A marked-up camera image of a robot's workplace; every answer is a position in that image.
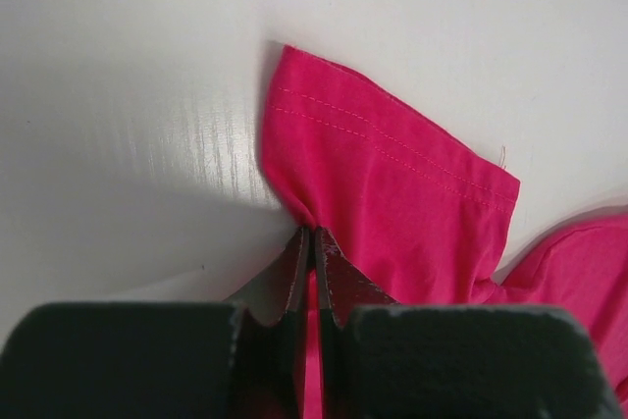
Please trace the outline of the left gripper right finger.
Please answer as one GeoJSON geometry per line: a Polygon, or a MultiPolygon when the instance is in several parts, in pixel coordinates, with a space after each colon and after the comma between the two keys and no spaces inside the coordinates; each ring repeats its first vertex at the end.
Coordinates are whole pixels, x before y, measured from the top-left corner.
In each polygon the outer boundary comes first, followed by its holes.
{"type": "Polygon", "coordinates": [[[402,305],[313,236],[326,418],[618,418],[584,329],[541,305],[402,305]]]}

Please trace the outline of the pink t shirt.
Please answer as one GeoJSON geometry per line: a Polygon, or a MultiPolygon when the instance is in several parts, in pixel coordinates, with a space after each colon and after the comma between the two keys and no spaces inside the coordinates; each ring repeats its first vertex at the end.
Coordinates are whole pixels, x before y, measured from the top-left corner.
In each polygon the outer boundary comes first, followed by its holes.
{"type": "Polygon", "coordinates": [[[301,225],[408,304],[550,304],[584,325],[627,399],[627,214],[548,233],[502,282],[520,183],[343,65],[286,46],[263,114],[260,164],[301,225]]]}

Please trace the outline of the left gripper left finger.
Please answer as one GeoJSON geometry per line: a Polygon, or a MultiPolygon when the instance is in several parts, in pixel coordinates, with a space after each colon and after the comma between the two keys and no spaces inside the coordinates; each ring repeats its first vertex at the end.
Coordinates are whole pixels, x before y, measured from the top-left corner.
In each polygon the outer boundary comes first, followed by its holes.
{"type": "Polygon", "coordinates": [[[5,418],[299,418],[306,272],[299,228],[221,302],[50,303],[1,353],[5,418]]]}

